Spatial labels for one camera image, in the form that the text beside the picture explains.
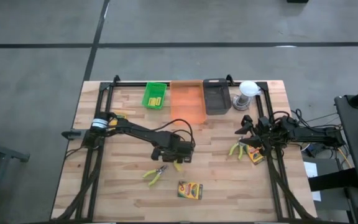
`yellow object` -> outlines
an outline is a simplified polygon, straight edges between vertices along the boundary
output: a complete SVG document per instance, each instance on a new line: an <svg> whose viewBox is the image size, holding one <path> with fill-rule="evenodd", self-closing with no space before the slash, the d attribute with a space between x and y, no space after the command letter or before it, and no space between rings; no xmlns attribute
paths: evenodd
<svg viewBox="0 0 358 224"><path fill-rule="evenodd" d="M178 197L201 200L203 198L203 185L196 182L179 181Z"/></svg>
<svg viewBox="0 0 358 224"><path fill-rule="evenodd" d="M160 103L161 103L161 97L158 97L158 98L154 98L154 97L151 97L149 99L149 106L159 106Z"/></svg>
<svg viewBox="0 0 358 224"><path fill-rule="evenodd" d="M182 171L181 164L179 164L177 161L173 161L173 166L176 168L177 171Z"/></svg>
<svg viewBox="0 0 358 224"><path fill-rule="evenodd" d="M349 165L350 168L352 168L351 163L347 160L345 154L342 152L342 150L340 148L338 148L338 151L342 154L343 158L345 159L347 165Z"/></svg>
<svg viewBox="0 0 358 224"><path fill-rule="evenodd" d="M235 143L235 144L230 148L230 152L229 152L229 156L231 156L231 155L233 155L234 150L238 148L238 149L239 149L239 157L238 157L239 160L241 160L241 158L242 158L242 154L243 154L243 150L244 150L244 146L245 146L244 143L241 143L241 142L240 142L241 139L242 139L242 137L239 138L238 142Z"/></svg>
<svg viewBox="0 0 358 224"><path fill-rule="evenodd" d="M154 179L152 181L149 182L149 187L152 186L153 184L156 183L156 181L159 180L159 178L161 177L161 174L168 168L167 165L164 165L162 167L160 167L159 169L155 169L155 170L150 170L147 171L142 177L146 178L148 175L150 174L156 174Z"/></svg>
<svg viewBox="0 0 358 224"><path fill-rule="evenodd" d="M244 149L246 150L249 158L254 163L254 165L262 162L265 159L265 157L260 154L259 149L248 145L245 145Z"/></svg>
<svg viewBox="0 0 358 224"><path fill-rule="evenodd" d="M127 115L126 114L116 114L118 118L124 118L124 119L127 119ZM112 121L110 121L109 123L109 126L114 126L114 125L117 125L117 119L113 119Z"/></svg>
<svg viewBox="0 0 358 224"><path fill-rule="evenodd" d="M155 103L156 106L160 106L161 104L161 97L157 97L157 102Z"/></svg>

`yellow-handled pliers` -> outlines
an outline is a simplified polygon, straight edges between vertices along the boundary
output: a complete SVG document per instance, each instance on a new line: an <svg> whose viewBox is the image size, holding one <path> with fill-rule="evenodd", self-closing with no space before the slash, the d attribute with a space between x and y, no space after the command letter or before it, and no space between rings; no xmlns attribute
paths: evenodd
<svg viewBox="0 0 358 224"><path fill-rule="evenodd" d="M147 173L145 173L143 175L143 178L147 177L150 174L156 174L154 179L152 181L149 182L149 187L151 185L153 185L154 183L156 183L156 181L158 181L158 179L160 178L161 174L168 168L167 165L164 165L162 167L160 167L159 169L155 169L155 170L150 170Z"/></svg>
<svg viewBox="0 0 358 224"><path fill-rule="evenodd" d="M243 151L245 150L244 149L244 147L247 147L244 143L241 143L240 142L240 140L242 139L242 137L241 138L239 138L239 140L237 141L237 143L235 143L232 147L231 147L231 149L230 149L230 152L229 152L229 156L231 156L231 155L233 155L233 152L234 152L234 150L236 149L236 148L239 148L239 160L241 160L241 158L242 158L242 154L243 154Z"/></svg>

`orange transparent bin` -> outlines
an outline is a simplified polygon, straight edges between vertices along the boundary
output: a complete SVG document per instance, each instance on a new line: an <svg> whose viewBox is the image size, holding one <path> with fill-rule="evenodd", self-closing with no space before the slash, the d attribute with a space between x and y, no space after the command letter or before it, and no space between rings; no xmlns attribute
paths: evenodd
<svg viewBox="0 0 358 224"><path fill-rule="evenodd" d="M184 119L191 124L206 120L202 80L171 81L171 117Z"/></svg>

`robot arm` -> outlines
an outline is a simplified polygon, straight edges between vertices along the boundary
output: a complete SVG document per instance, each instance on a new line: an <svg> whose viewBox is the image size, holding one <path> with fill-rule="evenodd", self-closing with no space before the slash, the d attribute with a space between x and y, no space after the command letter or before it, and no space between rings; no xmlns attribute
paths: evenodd
<svg viewBox="0 0 358 224"><path fill-rule="evenodd" d="M112 119L117 119L117 125L108 126ZM151 155L152 160L157 161L161 156L164 162L191 162L194 151L193 142L182 141L180 135L170 131L156 131L139 126L125 118L117 117L114 113L101 112L93 120L91 128L85 133L82 146L95 148L99 145L100 138L116 134L127 134L151 143L154 147Z"/></svg>
<svg viewBox="0 0 358 224"><path fill-rule="evenodd" d="M323 143L327 146L341 147L344 140L338 128L311 128L302 127L296 120L287 116L277 118L270 122L266 117L258 119L258 124L253 125L249 115L245 115L241 121L242 128L236 134L251 133L250 138L243 138L240 142L252 147L261 147L260 153L266 156L272 147L286 147L289 142L313 142Z"/></svg>

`butcher block tabletop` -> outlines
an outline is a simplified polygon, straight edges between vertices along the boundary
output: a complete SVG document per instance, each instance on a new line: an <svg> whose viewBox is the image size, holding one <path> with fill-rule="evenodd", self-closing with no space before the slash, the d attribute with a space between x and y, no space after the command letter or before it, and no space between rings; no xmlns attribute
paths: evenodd
<svg viewBox="0 0 358 224"><path fill-rule="evenodd" d="M291 114L284 83L267 81L274 111ZM89 129L93 120L100 82L84 82L73 128ZM114 87L111 111L124 113L127 119L149 129L169 121L170 90L167 88L161 110L142 106L145 87ZM229 87L231 98L239 94L238 87ZM264 97L261 97L267 114ZM228 156L239 135L241 119L249 114L257 121L255 100L249 110L233 107L225 115L207 116L203 124L192 124L196 147L190 164L183 164L178 172L173 164L160 180L149 187L152 177L142 178L148 170L161 167L162 161L153 161L153 146L127 135L107 138L99 178L94 210L94 222L249 222L277 221L266 161L254 165L247 154L242 160ZM169 125L164 130L187 129L185 125ZM187 141L190 138L181 134ZM81 140L73 140L68 149L76 149ZM291 191L316 216L312 195L299 147L284 149L284 162ZM64 163L57 190L52 218L58 217L78 193L85 164L86 149L71 155ZM193 200L177 196L180 180L203 184L203 198ZM283 214L287 217L280 190ZM85 198L84 211L88 210Z"/></svg>

